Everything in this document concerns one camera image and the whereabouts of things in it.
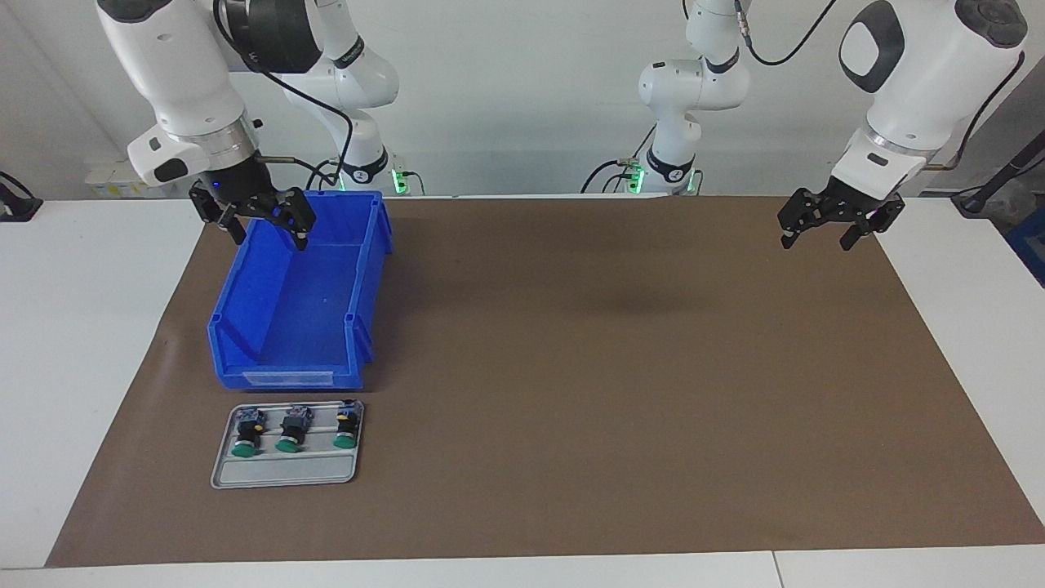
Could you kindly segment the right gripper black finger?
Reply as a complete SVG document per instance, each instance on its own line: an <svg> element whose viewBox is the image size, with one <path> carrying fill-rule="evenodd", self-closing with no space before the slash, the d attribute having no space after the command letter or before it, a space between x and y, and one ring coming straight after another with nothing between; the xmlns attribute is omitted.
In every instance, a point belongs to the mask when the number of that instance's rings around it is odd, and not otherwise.
<svg viewBox="0 0 1045 588"><path fill-rule="evenodd" d="M316 212L301 189L278 191L273 205L273 224L291 234L298 251L309 245L309 234L316 224Z"/></svg>
<svg viewBox="0 0 1045 588"><path fill-rule="evenodd" d="M217 202L214 204L216 205L214 224L220 227L220 231L224 231L235 242L236 246L243 245L246 230L238 216L238 206L235 204L220 205Z"/></svg>

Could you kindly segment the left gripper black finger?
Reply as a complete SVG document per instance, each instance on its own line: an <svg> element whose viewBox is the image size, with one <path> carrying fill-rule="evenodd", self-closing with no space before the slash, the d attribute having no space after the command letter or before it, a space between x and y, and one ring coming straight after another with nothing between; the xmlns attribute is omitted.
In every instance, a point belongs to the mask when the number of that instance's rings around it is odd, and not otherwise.
<svg viewBox="0 0 1045 588"><path fill-rule="evenodd" d="M857 211L852 217L852 224L847 227L841 237L841 249L852 250L862 238L869 237L874 232L880 231L882 220L878 218L881 211L863 212Z"/></svg>
<svg viewBox="0 0 1045 588"><path fill-rule="evenodd" d="M794 246L799 235L825 224L821 215L822 198L809 189L796 189L777 212L781 236L780 244L785 250Z"/></svg>

